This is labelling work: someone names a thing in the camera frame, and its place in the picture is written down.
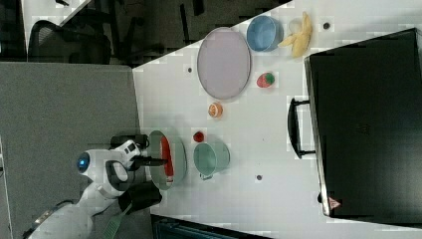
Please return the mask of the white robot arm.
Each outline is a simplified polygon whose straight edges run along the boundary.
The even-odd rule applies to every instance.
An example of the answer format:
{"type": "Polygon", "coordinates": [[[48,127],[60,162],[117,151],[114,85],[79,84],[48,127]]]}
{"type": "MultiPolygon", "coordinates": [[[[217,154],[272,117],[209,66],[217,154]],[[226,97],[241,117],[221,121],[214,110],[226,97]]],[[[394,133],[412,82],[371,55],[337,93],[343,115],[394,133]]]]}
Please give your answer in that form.
{"type": "Polygon", "coordinates": [[[78,201],[65,200],[44,212],[23,239],[88,239],[94,227],[94,217],[106,211],[129,190],[135,172],[142,166],[167,163],[147,154],[145,134],[116,135],[109,149],[89,149],[77,160],[78,173],[91,183],[78,201]]]}

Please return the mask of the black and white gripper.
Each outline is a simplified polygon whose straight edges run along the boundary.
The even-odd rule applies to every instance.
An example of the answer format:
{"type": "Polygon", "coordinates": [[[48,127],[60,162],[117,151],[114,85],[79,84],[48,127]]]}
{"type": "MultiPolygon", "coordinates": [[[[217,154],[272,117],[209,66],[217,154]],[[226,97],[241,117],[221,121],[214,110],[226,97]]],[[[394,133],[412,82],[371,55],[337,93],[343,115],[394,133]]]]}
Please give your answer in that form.
{"type": "Polygon", "coordinates": [[[168,162],[167,159],[144,157],[142,152],[149,146],[146,134],[115,135],[110,140],[110,148],[122,151],[123,163],[129,171],[136,171],[141,166],[161,166],[168,162]]]}

